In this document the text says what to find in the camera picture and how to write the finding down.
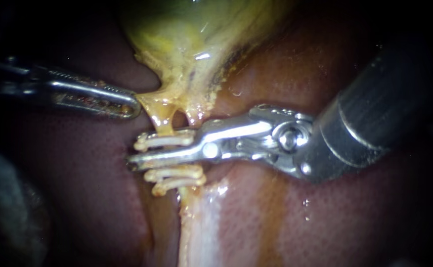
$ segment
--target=pivot screw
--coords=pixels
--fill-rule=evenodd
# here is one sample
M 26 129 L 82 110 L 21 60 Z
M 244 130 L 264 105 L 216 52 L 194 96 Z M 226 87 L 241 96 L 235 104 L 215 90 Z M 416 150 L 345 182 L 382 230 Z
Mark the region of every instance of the pivot screw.
M 301 171 L 305 175 L 309 175 L 312 172 L 312 168 L 310 167 L 309 163 L 302 162 L 301 164 Z

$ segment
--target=metal shaft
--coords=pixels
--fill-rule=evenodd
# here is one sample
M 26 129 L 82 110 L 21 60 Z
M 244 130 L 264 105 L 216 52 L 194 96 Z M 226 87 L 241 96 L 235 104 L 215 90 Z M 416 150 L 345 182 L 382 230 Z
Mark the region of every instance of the metal shaft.
M 314 122 L 293 160 L 303 179 L 322 182 L 365 168 L 433 113 L 433 59 L 423 39 L 388 44 Z

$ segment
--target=clip applier jaw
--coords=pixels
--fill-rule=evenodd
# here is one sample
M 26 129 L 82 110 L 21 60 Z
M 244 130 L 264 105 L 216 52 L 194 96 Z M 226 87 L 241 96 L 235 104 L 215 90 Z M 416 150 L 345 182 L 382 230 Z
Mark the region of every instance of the clip applier jaw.
M 110 86 L 55 67 L 0 62 L 0 97 L 25 104 L 130 119 L 141 112 L 133 91 Z
M 293 165 L 292 156 L 300 146 L 307 143 L 311 125 L 312 118 L 308 115 L 260 104 L 240 116 L 209 120 L 196 130 L 179 130 L 173 141 L 168 136 L 143 133 L 138 137 L 138 147 L 157 149 L 130 155 L 127 160 L 135 171 L 198 161 L 262 161 L 299 177 L 300 170 Z M 179 147 L 163 148 L 167 145 Z

